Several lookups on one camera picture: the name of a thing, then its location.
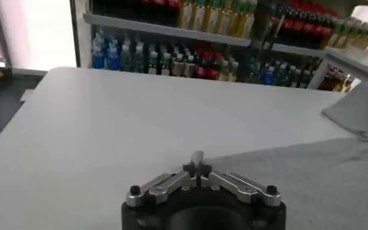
yellow bottle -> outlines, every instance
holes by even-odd
[[[192,17],[192,0],[185,0],[184,4],[179,10],[178,25],[180,28],[189,29]]]
[[[214,33],[219,11],[221,10],[220,7],[220,0],[211,0],[211,5],[207,10],[207,14],[205,16],[205,20],[203,22],[204,32]]]
[[[234,3],[232,4],[234,11],[231,13],[232,18],[229,23],[229,29],[228,29],[229,35],[231,36],[236,36],[245,5],[246,5],[246,0],[237,0],[237,1],[234,1]]]
[[[225,1],[224,9],[221,11],[220,22],[216,26],[218,27],[217,34],[228,35],[229,23],[232,18],[231,3],[232,0]]]
[[[194,12],[195,18],[193,30],[201,31],[205,13],[206,7],[204,5],[204,0],[197,0],[196,10]]]
[[[247,0],[247,13],[242,16],[237,30],[237,37],[250,38],[254,15],[253,11],[257,6],[257,0]]]

shelf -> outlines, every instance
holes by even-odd
[[[206,32],[200,31],[191,31],[187,29],[181,28],[174,28],[169,26],[161,26],[157,24],[151,23],[144,23],[139,21],[131,21],[126,19],[119,19],[109,16],[100,16],[97,14],[93,14],[90,11],[83,15],[83,18],[86,23],[98,25],[98,26],[110,26],[110,27],[117,27],[121,29],[131,29],[134,31],[142,31],[142,32],[150,32],[156,34],[163,34],[163,35],[170,35],[180,38],[191,38],[197,39],[201,41],[209,41],[214,43],[223,43],[233,46],[242,46],[247,47],[250,45],[251,40],[249,39],[242,39],[238,37],[229,37],[223,36],[219,34],[210,34]],[[303,47],[297,46],[286,46],[283,44],[274,44],[273,51],[279,51],[284,53],[291,53],[291,54],[299,54],[305,56],[314,56],[314,57],[323,57],[324,51],[316,50],[316,49],[307,49]]]
[[[368,81],[368,52],[357,49],[326,50],[324,60],[310,82],[310,89],[317,89],[324,80],[329,65],[343,70],[360,80]]]
[[[174,28],[169,26],[161,26],[157,24],[144,23],[139,21],[130,21],[125,19],[119,19],[114,17],[100,16],[87,12],[83,15],[86,23],[99,25],[99,26],[110,26],[121,29],[132,29],[135,31],[150,32],[156,34],[170,35],[180,38],[191,38],[201,41],[210,41],[214,43],[223,43],[233,46],[248,46],[251,41],[248,39],[242,39],[238,37],[229,37],[218,34],[209,34],[206,32],[191,31],[187,29]]]

white panel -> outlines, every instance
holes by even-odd
[[[76,66],[67,0],[0,0],[0,18],[14,68]]]

store shelf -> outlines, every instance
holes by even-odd
[[[248,46],[251,41],[248,39],[241,39],[238,37],[222,36],[218,34],[209,34],[206,32],[191,31],[187,29],[174,28],[169,26],[161,26],[157,24],[144,23],[139,21],[130,21],[125,19],[119,19],[114,17],[100,16],[87,12],[83,15],[84,20],[88,24],[99,26],[110,26],[121,29],[132,29],[134,31],[150,32],[156,34],[163,34],[169,36],[175,36],[180,38],[191,38],[201,41],[210,41],[214,43],[223,43],[233,46]]]
[[[332,65],[360,80],[368,81],[368,52],[361,50],[326,50],[324,60],[310,82],[309,89],[317,89]]]

blue bottle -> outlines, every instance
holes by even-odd
[[[274,67],[270,66],[269,69],[264,72],[261,77],[261,83],[265,85],[272,85],[274,80]]]
[[[104,69],[104,53],[100,44],[96,42],[92,47],[92,68]]]
[[[117,51],[117,47],[110,43],[109,49],[107,52],[107,69],[110,70],[119,70],[120,69],[120,60]]]

